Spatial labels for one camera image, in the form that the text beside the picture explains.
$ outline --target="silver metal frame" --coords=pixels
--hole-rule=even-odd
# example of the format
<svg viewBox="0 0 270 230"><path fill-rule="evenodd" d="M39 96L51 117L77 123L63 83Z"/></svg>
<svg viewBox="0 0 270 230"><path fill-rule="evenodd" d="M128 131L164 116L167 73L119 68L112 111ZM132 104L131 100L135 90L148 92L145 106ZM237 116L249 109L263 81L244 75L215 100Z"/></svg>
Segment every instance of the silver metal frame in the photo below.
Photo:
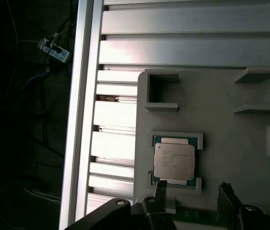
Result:
<svg viewBox="0 0 270 230"><path fill-rule="evenodd" d="M95 0L93 4L92 22L91 22L91 37L89 46L90 52L88 59L87 81L86 81L85 101L84 101L84 115L83 115L83 127L85 128L82 129L75 221L81 219L86 214L93 114L95 107L95 92L97 85L97 72L99 59L99 43L101 38L102 10L103 10L103 1Z"/></svg>
<svg viewBox="0 0 270 230"><path fill-rule="evenodd" d="M81 143L82 135L89 135L88 133L92 132L92 129L85 129L86 133L82 133L82 127L83 121L86 121L85 124L87 124L88 116L93 115L93 106L91 106L94 104L91 102L93 94L89 94L91 92L88 93L87 89L94 88L95 85L96 74L94 72L96 73L97 56L91 55L91 51L95 52L93 45L97 49L99 46L102 6L103 1L101 0L95 2L79 0L59 220L60 230L67 228L84 215L83 210L81 212L77 207L79 204L85 207L87 199L87 178L79 177L79 175L81 175L80 172L86 171L84 177L88 176L87 158L89 154L84 156L83 152L86 152L87 149L81 149ZM83 188L84 185L85 188L78 195L78 188Z"/></svg>
<svg viewBox="0 0 270 230"><path fill-rule="evenodd" d="M140 72L185 70L185 66L192 70L194 66L270 66L270 4L233 2L239 7L209 0L79 0L60 230L86 214L89 185L91 192L99 195L96 199L132 199L133 180L123 177L125 169L116 167L115 175L106 169L134 167L134 143L131 148L121 145L120 153L113 149L124 135L135 134L135 88ZM107 6L104 14L103 3ZM251 20L253 14L248 12L253 8L261 9L261 20ZM231 11L240 20L232 19L235 13ZM101 35L106 40L100 41ZM95 102L96 93L113 94L119 99L114 103ZM95 142L93 125L110 134L111 140L118 137L107 151L109 158L95 151L94 145L102 143ZM90 171L92 152L100 165Z"/></svg>

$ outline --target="black cable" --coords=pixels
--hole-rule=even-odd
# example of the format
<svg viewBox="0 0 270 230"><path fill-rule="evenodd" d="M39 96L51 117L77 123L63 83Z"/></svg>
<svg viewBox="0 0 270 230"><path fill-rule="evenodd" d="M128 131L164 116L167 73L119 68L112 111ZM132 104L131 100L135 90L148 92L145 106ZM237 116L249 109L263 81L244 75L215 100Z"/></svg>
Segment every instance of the black cable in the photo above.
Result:
<svg viewBox="0 0 270 230"><path fill-rule="evenodd" d="M49 150L50 152L54 153L55 155L61 157L61 158L64 158L65 156L63 154L61 154L59 151L56 151L55 149L45 145L42 141L38 140L37 138L33 137L33 136L30 136L31 139L33 141L35 141L37 144L39 144L40 146L44 147L46 150Z"/></svg>

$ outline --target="aluminum profile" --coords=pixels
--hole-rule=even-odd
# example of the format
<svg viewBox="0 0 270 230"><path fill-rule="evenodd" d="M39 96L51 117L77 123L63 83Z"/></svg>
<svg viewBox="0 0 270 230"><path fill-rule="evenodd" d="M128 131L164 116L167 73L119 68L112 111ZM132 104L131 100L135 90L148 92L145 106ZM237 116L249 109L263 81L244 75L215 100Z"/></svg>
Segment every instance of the aluminum profile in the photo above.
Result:
<svg viewBox="0 0 270 230"><path fill-rule="evenodd" d="M135 136L93 132L91 155L112 159L134 160Z"/></svg>
<svg viewBox="0 0 270 230"><path fill-rule="evenodd" d="M98 83L96 93L99 95L137 96L137 85Z"/></svg>
<svg viewBox="0 0 270 230"><path fill-rule="evenodd" d="M112 177L123 177L127 179L134 178L134 168L99 164L94 162L90 163L90 173L98 175L107 175Z"/></svg>
<svg viewBox="0 0 270 230"><path fill-rule="evenodd" d="M137 84L140 71L99 70L98 83Z"/></svg>
<svg viewBox="0 0 270 230"><path fill-rule="evenodd" d="M134 65L270 66L270 37L130 38L101 41L99 62Z"/></svg>
<svg viewBox="0 0 270 230"><path fill-rule="evenodd" d="M90 175L89 186L102 189L123 191L133 196L133 180L117 179L108 176Z"/></svg>
<svg viewBox="0 0 270 230"><path fill-rule="evenodd" d="M136 104L96 101L95 125L136 127Z"/></svg>

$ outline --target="dark background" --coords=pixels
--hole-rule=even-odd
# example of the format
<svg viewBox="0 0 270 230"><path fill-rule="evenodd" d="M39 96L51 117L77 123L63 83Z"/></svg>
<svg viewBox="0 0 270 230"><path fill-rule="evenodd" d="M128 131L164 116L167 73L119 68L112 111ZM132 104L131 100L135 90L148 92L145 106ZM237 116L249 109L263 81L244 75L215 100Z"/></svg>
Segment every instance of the dark background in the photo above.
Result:
<svg viewBox="0 0 270 230"><path fill-rule="evenodd" d="M77 0L9 0L18 41L50 39L55 32L66 30L55 43L71 52L72 57L77 3ZM15 43L8 4L3 0L0 1L0 216L12 227L58 229L60 205L24 189L61 197L72 58L62 63L32 42L18 43L6 51ZM49 74L27 83L47 69ZM0 217L1 229L11 228Z"/></svg>

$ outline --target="dark floor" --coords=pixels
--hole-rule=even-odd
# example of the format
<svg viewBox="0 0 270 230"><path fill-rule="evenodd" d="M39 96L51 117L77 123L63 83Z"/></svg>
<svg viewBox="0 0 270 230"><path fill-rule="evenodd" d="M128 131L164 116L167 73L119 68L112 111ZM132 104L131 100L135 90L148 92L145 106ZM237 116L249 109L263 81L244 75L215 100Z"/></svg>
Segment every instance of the dark floor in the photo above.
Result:
<svg viewBox="0 0 270 230"><path fill-rule="evenodd" d="M13 12L18 41L40 40L52 36L69 17L70 5L77 0L9 0ZM15 42L14 28L6 2L4 44ZM73 55L74 28L56 40ZM8 88L7 99L0 107L0 230L57 230L60 204L36 197L24 189L38 189L43 193L61 197L63 164L66 143L67 116L71 82L72 59L60 63L54 58L45 61L46 53L36 43L19 44L19 52L12 50L6 55L5 75L0 76L0 98ZM8 86L17 63L15 75ZM44 81L45 117L40 106L40 84L33 84L25 93L19 89L32 76L44 73L47 67L62 74L52 74ZM32 140L43 142L43 123L47 124L48 145L58 154Z"/></svg>

